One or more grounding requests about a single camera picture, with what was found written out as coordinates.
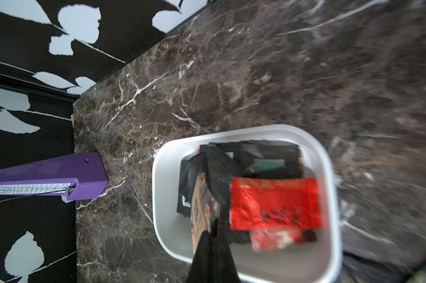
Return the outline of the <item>large black tea bag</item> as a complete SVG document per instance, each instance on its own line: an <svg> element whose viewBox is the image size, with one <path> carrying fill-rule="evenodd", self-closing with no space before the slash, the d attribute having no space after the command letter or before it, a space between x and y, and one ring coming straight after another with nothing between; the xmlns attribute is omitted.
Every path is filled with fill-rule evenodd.
<svg viewBox="0 0 426 283"><path fill-rule="evenodd" d="M261 173L248 173L254 159L283 159L286 166ZM197 176L205 172L208 188L220 204L221 211L230 208L230 182L234 178L298 179L303 175L298 145L284 141L249 140L201 145L198 154L181 160L177 213L191 215L191 199ZM250 231L233 231L223 222L226 237L236 244L251 243Z"/></svg>

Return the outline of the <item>white storage box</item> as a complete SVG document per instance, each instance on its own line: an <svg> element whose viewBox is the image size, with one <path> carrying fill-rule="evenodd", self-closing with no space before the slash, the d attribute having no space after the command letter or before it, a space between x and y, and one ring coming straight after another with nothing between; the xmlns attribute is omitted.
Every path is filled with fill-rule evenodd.
<svg viewBox="0 0 426 283"><path fill-rule="evenodd" d="M173 258L191 263L194 257L189 219L176 212L181 160L210 142L278 140L298 144L306 169L319 186L322 229L312 244L256 253L249 245L231 246L240 279L253 283L333 283L342 268L340 211L331 159L310 133L289 125L267 125L172 140L157 152L152 168L154 230Z"/></svg>

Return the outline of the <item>orange red foil tea bag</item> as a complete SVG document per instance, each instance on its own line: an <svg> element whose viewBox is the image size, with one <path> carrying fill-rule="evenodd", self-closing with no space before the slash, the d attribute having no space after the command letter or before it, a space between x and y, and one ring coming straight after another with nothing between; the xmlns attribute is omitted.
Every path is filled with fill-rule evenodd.
<svg viewBox="0 0 426 283"><path fill-rule="evenodd" d="M230 193L232 230L322 227L316 179L235 178Z"/></svg>

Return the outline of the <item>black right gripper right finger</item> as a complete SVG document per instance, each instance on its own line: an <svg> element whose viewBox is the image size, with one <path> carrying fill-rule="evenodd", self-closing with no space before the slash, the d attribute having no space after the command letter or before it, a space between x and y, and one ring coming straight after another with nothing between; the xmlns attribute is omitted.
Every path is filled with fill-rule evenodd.
<svg viewBox="0 0 426 283"><path fill-rule="evenodd" d="M229 243L222 234L218 234L218 282L240 283Z"/></svg>

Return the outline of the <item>pink red tea bag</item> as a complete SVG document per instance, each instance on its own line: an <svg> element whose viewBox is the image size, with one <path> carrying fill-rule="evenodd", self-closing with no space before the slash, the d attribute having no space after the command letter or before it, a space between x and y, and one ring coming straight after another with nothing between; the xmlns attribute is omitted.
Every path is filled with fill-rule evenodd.
<svg viewBox="0 0 426 283"><path fill-rule="evenodd" d="M314 230L302 228L261 228L250 231L254 252L284 250L292 245L316 242Z"/></svg>

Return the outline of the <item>beige tea bag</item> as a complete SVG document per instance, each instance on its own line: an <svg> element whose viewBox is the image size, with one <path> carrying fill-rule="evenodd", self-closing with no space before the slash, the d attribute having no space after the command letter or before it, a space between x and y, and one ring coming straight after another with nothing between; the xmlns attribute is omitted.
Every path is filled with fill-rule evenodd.
<svg viewBox="0 0 426 283"><path fill-rule="evenodd" d="M213 198L208 188L205 172L195 181L191 199L191 238L193 253L196 253L201 234L211 232L212 224L220 215L220 204Z"/></svg>

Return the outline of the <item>purple metronome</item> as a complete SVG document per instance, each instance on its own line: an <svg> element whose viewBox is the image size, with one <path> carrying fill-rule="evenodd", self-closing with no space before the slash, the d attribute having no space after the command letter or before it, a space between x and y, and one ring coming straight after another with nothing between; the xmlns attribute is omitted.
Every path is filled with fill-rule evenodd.
<svg viewBox="0 0 426 283"><path fill-rule="evenodd" d="M64 196L92 200L108 184L100 155L76 153L0 169L0 196Z"/></svg>

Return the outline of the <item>teal tea bag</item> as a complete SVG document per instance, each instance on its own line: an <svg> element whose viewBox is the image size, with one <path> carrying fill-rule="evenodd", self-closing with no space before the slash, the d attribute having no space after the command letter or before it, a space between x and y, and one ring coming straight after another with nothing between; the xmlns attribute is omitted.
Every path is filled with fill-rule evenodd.
<svg viewBox="0 0 426 283"><path fill-rule="evenodd" d="M254 162L246 168L248 173L261 173L281 169L286 166L283 159L254 159Z"/></svg>

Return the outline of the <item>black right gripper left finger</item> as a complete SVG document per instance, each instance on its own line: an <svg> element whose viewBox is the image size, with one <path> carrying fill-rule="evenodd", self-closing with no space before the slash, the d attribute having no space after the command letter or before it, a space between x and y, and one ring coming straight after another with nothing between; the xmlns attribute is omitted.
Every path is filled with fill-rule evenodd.
<svg viewBox="0 0 426 283"><path fill-rule="evenodd" d="M208 231L201 234L186 283L214 283L217 273L216 238Z"/></svg>

